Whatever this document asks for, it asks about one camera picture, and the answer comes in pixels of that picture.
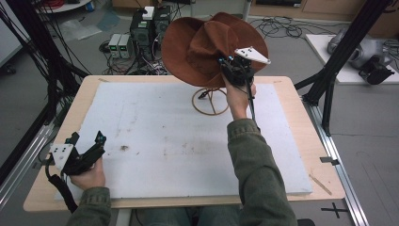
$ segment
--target black pole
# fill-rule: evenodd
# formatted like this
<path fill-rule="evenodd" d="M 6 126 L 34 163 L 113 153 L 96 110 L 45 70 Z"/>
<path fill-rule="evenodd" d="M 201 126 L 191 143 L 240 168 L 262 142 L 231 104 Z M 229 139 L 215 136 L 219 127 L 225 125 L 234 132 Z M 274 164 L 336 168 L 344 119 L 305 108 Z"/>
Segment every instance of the black pole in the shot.
<path fill-rule="evenodd" d="M 42 109 L 38 117 L 24 134 L 23 138 L 20 140 L 20 142 L 18 142 L 12 153 L 7 157 L 4 164 L 0 167 L 0 186 L 6 181 L 15 164 L 18 163 L 21 156 L 24 154 L 27 147 L 29 146 L 30 142 L 32 142 L 32 139 L 35 137 L 41 126 L 46 121 L 48 107 L 49 105 L 47 104 Z"/>
<path fill-rule="evenodd" d="M 376 20 L 381 16 L 390 0 L 367 0 L 358 16 L 349 26 L 343 39 L 332 53 L 325 67 L 314 76 L 295 84 L 296 89 L 301 89 L 313 83 L 311 89 L 303 96 L 305 102 L 318 105 L 319 99 L 326 93 L 322 125 L 329 135 L 329 120 L 335 79 L 346 61 L 367 35 Z"/>

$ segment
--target person's right hand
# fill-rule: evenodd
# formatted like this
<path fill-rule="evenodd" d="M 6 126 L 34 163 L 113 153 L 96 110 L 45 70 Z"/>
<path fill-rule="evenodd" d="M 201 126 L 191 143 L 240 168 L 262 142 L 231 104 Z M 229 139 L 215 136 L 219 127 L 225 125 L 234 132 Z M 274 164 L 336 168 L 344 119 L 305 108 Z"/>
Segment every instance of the person's right hand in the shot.
<path fill-rule="evenodd" d="M 223 76 L 223 80 L 226 84 L 227 90 L 227 104 L 230 107 L 232 118 L 234 120 L 246 119 L 247 118 L 247 107 L 248 107 L 248 96 L 246 87 L 235 87 L 233 86 L 227 78 Z M 252 95 L 256 94 L 256 86 L 252 84 L 251 86 Z"/>
<path fill-rule="evenodd" d="M 103 170 L 103 158 L 99 158 L 94 167 L 89 171 L 80 175 L 71 176 L 74 185 L 79 186 L 83 190 L 96 186 L 105 186 L 105 175 Z"/>

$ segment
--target metal frame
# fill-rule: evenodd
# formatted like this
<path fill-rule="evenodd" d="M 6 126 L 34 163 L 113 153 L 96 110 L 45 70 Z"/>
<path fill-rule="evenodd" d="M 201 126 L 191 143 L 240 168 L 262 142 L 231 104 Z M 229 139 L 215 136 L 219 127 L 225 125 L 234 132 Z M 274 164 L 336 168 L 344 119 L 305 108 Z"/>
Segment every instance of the metal frame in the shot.
<path fill-rule="evenodd" d="M 23 180 L 27 171 L 32 166 L 41 148 L 47 142 L 49 136 L 54 130 L 54 121 L 48 125 L 43 125 L 38 131 L 36 136 L 32 139 L 29 147 L 24 152 L 24 155 L 20 158 L 19 162 L 15 165 L 11 173 L 8 175 L 5 182 L 0 187 L 0 211 L 3 210 L 4 206 L 8 202 L 15 189 L 18 187 L 20 182 Z"/>
<path fill-rule="evenodd" d="M 389 2 L 390 0 L 367 0 L 324 68 L 319 73 L 295 84 L 296 89 L 302 89 L 309 84 L 313 84 L 309 92 L 303 96 L 303 101 L 311 105 L 318 105 L 320 98 L 326 93 L 322 126 L 328 136 L 330 136 L 329 120 L 332 96 L 338 72 L 381 16 Z"/>
<path fill-rule="evenodd" d="M 345 202 L 348 206 L 350 215 L 357 226 L 367 226 L 369 222 L 361 208 L 358 196 L 356 195 L 355 189 L 349 180 L 349 176 L 343 166 L 343 161 L 340 158 L 337 148 L 335 147 L 332 137 L 326 133 L 322 125 L 323 113 L 320 111 L 318 106 L 310 105 L 304 103 L 304 106 L 310 111 L 310 116 L 313 119 L 314 127 L 322 141 L 327 154 L 333 160 L 338 160 L 339 164 L 335 166 L 335 170 L 340 177 L 341 183 L 343 184 L 343 189 L 345 190 Z"/>

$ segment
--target wooden table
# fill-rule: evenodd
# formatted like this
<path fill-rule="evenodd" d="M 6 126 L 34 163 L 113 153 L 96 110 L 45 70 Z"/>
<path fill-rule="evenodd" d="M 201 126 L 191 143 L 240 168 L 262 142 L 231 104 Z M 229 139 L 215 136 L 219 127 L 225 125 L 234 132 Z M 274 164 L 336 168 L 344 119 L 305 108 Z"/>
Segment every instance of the wooden table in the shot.
<path fill-rule="evenodd" d="M 75 131 L 79 131 L 86 113 L 90 108 L 97 87 L 102 82 L 134 82 L 134 83 L 182 83 L 174 76 L 110 76 L 92 75 L 85 78 L 70 111 L 64 120 L 55 143 L 63 143 Z M 297 148 L 302 156 L 309 174 L 313 192 L 309 195 L 289 195 L 289 201 L 340 200 L 344 198 L 344 190 L 334 167 L 322 163 L 320 157 L 327 156 L 311 120 L 294 88 L 292 81 L 283 76 L 256 76 L 256 83 L 273 84 L 279 96 L 286 119 L 290 124 Z M 25 200 L 24 210 L 28 212 L 66 210 L 64 201 L 56 201 L 56 188 L 48 181 L 44 168 L 32 185 Z M 113 208 L 137 208 L 155 206 L 200 206 L 210 204 L 240 203 L 238 196 L 221 197 L 184 197 L 153 199 L 119 199 L 112 201 Z"/>

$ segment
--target jacket sleeve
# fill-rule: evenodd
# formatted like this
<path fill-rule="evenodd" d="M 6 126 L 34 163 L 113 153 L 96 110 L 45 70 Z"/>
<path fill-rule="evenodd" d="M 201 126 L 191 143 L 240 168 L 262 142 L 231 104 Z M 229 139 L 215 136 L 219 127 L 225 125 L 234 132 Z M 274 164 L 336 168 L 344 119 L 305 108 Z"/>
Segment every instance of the jacket sleeve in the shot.
<path fill-rule="evenodd" d="M 111 219 L 111 201 L 107 187 L 93 187 L 83 192 L 79 207 L 73 212 L 67 226 L 108 225 Z"/>
<path fill-rule="evenodd" d="M 279 168 L 253 120 L 228 125 L 229 152 L 244 206 L 240 225 L 296 225 Z"/>

